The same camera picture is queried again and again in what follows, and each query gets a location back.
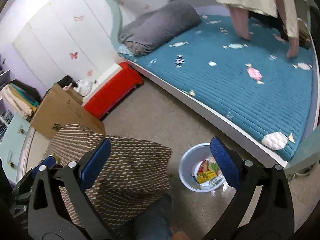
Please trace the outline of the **green wrapper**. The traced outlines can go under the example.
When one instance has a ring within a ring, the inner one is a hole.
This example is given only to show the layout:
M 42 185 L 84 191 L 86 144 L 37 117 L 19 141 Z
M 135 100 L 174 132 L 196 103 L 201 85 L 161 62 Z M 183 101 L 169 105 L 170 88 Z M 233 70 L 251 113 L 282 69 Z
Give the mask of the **green wrapper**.
M 210 172 L 213 172 L 215 174 L 218 174 L 220 168 L 218 166 L 217 163 L 209 163 L 208 164 L 208 169 L 210 170 Z

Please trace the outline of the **teal bunk bed frame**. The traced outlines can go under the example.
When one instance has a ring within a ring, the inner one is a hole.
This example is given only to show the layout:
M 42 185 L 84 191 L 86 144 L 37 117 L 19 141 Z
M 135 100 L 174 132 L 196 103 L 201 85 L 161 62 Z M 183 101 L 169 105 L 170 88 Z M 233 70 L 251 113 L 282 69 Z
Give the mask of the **teal bunk bed frame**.
M 287 163 L 285 172 L 288 174 L 302 170 L 319 161 L 320 152 L 319 126 L 305 138 L 297 148 L 293 158 Z

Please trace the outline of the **red storage bench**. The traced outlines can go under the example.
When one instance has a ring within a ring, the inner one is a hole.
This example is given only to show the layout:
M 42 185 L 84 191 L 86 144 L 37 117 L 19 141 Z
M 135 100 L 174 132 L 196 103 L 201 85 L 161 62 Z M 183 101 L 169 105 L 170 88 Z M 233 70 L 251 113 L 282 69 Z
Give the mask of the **red storage bench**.
M 92 96 L 84 100 L 82 104 L 85 110 L 102 119 L 118 102 L 129 92 L 143 84 L 143 80 L 137 71 L 132 69 L 127 62 L 121 62 L 116 74 L 99 85 Z

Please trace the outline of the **brown polka dot tablecloth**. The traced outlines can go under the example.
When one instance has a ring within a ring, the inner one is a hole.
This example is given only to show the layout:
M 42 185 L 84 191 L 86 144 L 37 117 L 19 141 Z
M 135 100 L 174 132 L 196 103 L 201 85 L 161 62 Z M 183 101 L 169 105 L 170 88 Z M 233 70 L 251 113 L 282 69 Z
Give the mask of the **brown polka dot tablecloth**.
M 67 166 L 80 161 L 104 138 L 111 143 L 111 154 L 93 187 L 86 190 L 100 217 L 119 239 L 171 239 L 172 198 L 167 176 L 171 148 L 71 124 L 54 135 L 44 157 L 53 155 Z

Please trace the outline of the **red snack wrapper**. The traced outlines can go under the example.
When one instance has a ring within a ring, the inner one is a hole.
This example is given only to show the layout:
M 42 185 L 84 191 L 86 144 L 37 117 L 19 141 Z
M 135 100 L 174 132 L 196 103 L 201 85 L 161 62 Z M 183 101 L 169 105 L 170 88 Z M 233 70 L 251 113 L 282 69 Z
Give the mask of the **red snack wrapper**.
M 209 161 L 204 160 L 199 167 L 199 172 L 207 172 L 208 171 L 208 164 L 209 164 Z

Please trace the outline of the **grey folded duvet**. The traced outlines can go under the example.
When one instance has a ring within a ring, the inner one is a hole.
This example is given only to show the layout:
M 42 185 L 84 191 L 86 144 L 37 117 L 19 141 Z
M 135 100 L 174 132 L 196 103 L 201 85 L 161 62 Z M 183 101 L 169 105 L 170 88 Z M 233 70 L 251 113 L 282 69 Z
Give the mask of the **grey folded duvet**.
M 171 1 L 123 27 L 119 42 L 133 55 L 144 56 L 200 23 L 199 14 L 191 5 Z

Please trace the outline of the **white bed frame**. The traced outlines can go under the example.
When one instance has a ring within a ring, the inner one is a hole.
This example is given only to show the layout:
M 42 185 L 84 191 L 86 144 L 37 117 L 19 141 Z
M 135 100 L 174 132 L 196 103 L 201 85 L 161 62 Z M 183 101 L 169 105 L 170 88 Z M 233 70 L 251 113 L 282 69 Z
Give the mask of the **white bed frame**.
M 272 150 L 258 143 L 247 132 L 231 122 L 231 120 L 133 61 L 129 59 L 124 59 L 124 61 L 134 70 L 139 72 L 139 74 L 142 74 L 148 80 L 152 81 L 158 87 L 165 90 L 178 101 L 192 109 L 197 115 L 213 125 L 221 132 L 223 138 L 226 139 L 229 144 L 232 142 L 243 152 L 243 156 L 251 157 L 251 159 L 265 167 L 272 167 L 274 164 L 279 164 L 282 168 L 287 168 L 287 165 L 289 164 L 287 161 L 284 161 Z

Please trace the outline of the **light blue plastic trash bin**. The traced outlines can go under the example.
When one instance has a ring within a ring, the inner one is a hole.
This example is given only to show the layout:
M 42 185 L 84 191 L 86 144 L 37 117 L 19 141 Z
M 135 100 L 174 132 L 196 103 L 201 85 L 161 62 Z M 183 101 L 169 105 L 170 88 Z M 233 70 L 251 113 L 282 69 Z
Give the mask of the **light blue plastic trash bin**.
M 226 182 L 217 164 L 213 165 L 215 173 L 206 181 L 198 179 L 198 174 L 209 169 L 210 164 L 213 163 L 213 155 L 210 152 L 210 144 L 202 143 L 193 146 L 185 152 L 181 158 L 178 175 L 181 183 L 189 190 L 197 193 L 207 193 L 217 190 Z

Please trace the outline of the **cardboard box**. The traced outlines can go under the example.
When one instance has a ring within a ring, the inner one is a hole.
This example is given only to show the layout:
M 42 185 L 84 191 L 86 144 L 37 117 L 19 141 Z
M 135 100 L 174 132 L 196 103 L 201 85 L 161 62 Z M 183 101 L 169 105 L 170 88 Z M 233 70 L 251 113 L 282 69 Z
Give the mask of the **cardboard box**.
M 103 123 L 55 83 L 40 103 L 30 125 L 44 137 L 52 139 L 69 124 L 80 124 L 94 132 L 105 133 Z

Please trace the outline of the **white bag on bench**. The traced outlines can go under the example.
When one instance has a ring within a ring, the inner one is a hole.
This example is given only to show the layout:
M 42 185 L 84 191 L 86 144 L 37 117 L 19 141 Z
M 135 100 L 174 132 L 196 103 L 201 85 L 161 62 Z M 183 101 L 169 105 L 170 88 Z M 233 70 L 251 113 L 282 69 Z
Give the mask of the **white bag on bench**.
M 74 87 L 74 91 L 78 93 L 80 96 L 87 96 L 93 87 L 93 83 L 91 81 L 79 80 L 76 83 L 76 87 Z

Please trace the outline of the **white wardrobe with butterflies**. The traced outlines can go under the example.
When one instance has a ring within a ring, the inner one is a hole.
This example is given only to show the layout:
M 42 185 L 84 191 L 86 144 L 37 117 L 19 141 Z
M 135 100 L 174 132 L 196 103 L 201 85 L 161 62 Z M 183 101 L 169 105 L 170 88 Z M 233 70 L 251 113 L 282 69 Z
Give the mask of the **white wardrobe with butterflies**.
M 44 95 L 64 76 L 94 81 L 119 60 L 105 0 L 8 0 L 1 13 L 1 64 Z

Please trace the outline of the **hanging clothes on shelf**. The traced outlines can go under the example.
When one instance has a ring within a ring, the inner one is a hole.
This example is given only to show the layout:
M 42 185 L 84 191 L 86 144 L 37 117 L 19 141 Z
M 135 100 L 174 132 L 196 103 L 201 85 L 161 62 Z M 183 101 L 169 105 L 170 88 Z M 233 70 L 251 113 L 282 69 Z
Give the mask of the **hanging clothes on shelf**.
M 8 83 L 1 89 L 1 97 L 28 122 L 40 105 L 33 96 L 13 83 Z

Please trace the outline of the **yellow snack bag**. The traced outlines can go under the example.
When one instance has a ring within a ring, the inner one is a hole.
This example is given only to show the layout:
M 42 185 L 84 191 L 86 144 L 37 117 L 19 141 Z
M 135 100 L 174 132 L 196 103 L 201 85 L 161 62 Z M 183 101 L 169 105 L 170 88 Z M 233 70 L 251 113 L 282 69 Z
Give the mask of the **yellow snack bag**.
M 198 172 L 196 181 L 199 184 L 202 184 L 202 183 L 204 183 L 204 182 L 206 182 L 208 180 L 212 180 L 215 177 L 215 175 L 216 174 L 214 172 L 211 172 L 211 171 Z

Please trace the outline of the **teal quilted mattress cover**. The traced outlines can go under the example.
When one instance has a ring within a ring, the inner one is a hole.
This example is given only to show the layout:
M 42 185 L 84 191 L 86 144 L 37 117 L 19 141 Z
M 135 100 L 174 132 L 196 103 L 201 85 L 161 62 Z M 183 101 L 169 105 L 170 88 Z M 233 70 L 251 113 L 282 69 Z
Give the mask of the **teal quilted mattress cover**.
M 250 41 L 228 16 L 201 23 L 145 56 L 130 60 L 231 120 L 289 161 L 301 142 L 312 97 L 313 52 L 286 56 L 276 29 L 249 20 Z

